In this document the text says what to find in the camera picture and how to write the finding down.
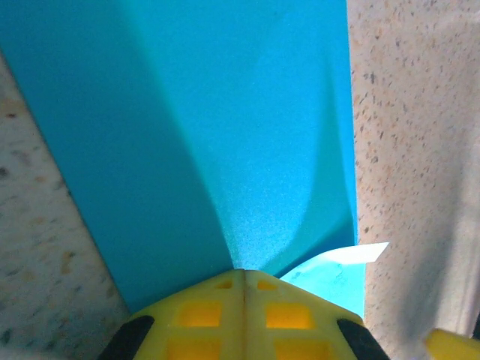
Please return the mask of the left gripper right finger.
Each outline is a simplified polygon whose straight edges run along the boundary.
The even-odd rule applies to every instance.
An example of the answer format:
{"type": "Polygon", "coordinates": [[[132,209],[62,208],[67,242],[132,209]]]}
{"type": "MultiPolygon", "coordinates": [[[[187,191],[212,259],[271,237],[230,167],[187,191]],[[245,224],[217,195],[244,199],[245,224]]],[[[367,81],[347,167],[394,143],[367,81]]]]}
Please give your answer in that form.
{"type": "Polygon", "coordinates": [[[264,272],[244,304],[244,360],[390,360],[358,314],[264,272]]]}

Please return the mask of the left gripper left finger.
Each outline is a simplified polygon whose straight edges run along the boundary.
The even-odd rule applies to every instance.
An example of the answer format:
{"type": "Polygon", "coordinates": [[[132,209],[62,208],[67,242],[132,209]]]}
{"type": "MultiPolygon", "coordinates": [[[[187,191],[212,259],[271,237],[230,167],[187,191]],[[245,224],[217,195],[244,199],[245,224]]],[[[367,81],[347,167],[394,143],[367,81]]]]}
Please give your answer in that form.
{"type": "Polygon", "coordinates": [[[232,270],[144,307],[97,360],[245,360],[244,290],[232,270]]]}

